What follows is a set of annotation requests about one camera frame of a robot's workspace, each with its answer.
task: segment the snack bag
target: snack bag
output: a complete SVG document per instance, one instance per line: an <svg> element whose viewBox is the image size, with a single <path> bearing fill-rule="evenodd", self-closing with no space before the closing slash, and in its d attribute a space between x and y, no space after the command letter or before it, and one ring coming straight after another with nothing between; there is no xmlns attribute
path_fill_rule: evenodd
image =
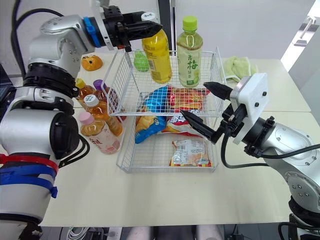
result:
<svg viewBox="0 0 320 240"><path fill-rule="evenodd" d="M189 112L198 115L200 111L198 109L191 109ZM184 116L169 116L166 118L166 127L159 134L174 133L184 136L199 136L202 135L194 130L184 118Z"/></svg>
<svg viewBox="0 0 320 240"><path fill-rule="evenodd" d="M203 109L203 103L210 91L206 88L167 87L167 101L171 109Z"/></svg>
<svg viewBox="0 0 320 240"><path fill-rule="evenodd" d="M165 116L137 116L135 125L135 143L139 144L146 138L166 127Z"/></svg>
<svg viewBox="0 0 320 240"><path fill-rule="evenodd" d="M140 112L161 113L166 111L168 86L153 91L144 101ZM135 119L135 143L139 144L146 138L166 127L165 116L138 116Z"/></svg>
<svg viewBox="0 0 320 240"><path fill-rule="evenodd" d="M172 144L176 151L171 158L170 166L211 167L211 161L207 156L203 140L177 140L173 141Z"/></svg>

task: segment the green tea bottle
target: green tea bottle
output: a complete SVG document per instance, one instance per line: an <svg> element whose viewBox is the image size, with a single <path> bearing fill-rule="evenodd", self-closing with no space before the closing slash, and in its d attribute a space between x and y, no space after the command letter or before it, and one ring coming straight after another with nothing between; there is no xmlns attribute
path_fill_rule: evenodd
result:
<svg viewBox="0 0 320 240"><path fill-rule="evenodd" d="M196 33L197 18L183 18L183 33L176 41L179 80L182 86L194 88L200 81L202 37Z"/></svg>

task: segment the white wire basket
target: white wire basket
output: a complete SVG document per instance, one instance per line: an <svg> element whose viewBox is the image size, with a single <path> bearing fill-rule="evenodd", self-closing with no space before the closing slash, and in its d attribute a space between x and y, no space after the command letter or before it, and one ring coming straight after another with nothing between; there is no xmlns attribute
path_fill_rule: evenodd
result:
<svg viewBox="0 0 320 240"><path fill-rule="evenodd" d="M165 172L207 172L212 173L218 164L217 147L210 141L199 136L182 136L174 133L154 134L142 143L135 144L136 118L129 117L128 132L122 144L122 150L117 157L116 165L126 173L165 173ZM217 118L205 117L204 123L213 127ZM205 153L211 166L170 166L170 160L175 153L172 141L176 140L204 141Z"/></svg>
<svg viewBox="0 0 320 240"><path fill-rule="evenodd" d="M159 84L153 81L150 70L141 72L134 66L135 51L123 52L117 51L112 60L112 65L117 67L114 75L110 90L107 94L108 97L108 112L112 116L143 116L154 115L154 112L142 112L145 101L148 99L149 94L154 90L166 85L181 89L184 88L180 84L178 73L177 53L170 51L170 63L172 70L172 77L166 84ZM108 78L110 70L108 70L104 81ZM221 57L218 47L215 52L202 52L201 66L200 66L200 80L197 89L205 89L203 83L205 82L218 82L221 84L226 83L226 77L221 62ZM181 113L176 112L175 109L166 102L166 106L161 107L163 112L157 112L157 116L177 116ZM208 94L204 97L202 110L198 114L200 117L220 117L223 112L222 99Z"/></svg>

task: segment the green object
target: green object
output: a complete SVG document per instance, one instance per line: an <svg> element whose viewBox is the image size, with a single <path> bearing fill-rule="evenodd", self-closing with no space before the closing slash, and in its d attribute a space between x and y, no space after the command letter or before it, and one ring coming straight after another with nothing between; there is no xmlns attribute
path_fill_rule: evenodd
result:
<svg viewBox="0 0 320 240"><path fill-rule="evenodd" d="M177 37L176 50L179 70L179 80L185 88L195 88L201 77L202 37L196 33L197 18L185 16L183 30Z"/></svg>
<svg viewBox="0 0 320 240"><path fill-rule="evenodd" d="M229 57L223 64L226 79L239 82L245 76L252 76L258 73L258 67L250 64L249 59L245 57Z"/></svg>
<svg viewBox="0 0 320 240"><path fill-rule="evenodd" d="M185 31L197 30L197 18L195 16L185 16L182 22L182 29Z"/></svg>
<svg viewBox="0 0 320 240"><path fill-rule="evenodd" d="M146 55L142 51L136 51L134 54L133 65L140 72L147 72L149 70L149 63Z"/></svg>

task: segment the blue strap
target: blue strap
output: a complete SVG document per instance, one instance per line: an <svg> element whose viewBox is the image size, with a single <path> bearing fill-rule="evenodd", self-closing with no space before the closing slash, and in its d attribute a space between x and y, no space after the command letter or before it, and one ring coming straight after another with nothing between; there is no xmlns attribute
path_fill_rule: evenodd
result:
<svg viewBox="0 0 320 240"><path fill-rule="evenodd" d="M97 34L96 34L97 33L96 28L91 24L90 19L88 17L84 17L83 20L84 20L85 28L88 31L88 33L90 34L90 36L94 42L94 45L97 48L101 48L100 42L99 42Z"/></svg>
<svg viewBox="0 0 320 240"><path fill-rule="evenodd" d="M57 197L58 189L53 186L52 183L46 179L34 177L34 176L16 176L2 174L0 175L0 185L12 185L12 184L30 184L37 185L48 189L51 193L51 197L54 199Z"/></svg>
<svg viewBox="0 0 320 240"><path fill-rule="evenodd" d="M32 174L48 174L54 180L56 179L56 172L53 168L45 165L24 165L12 166L7 168L0 168L0 174L11 174L18 176L32 175Z"/></svg>

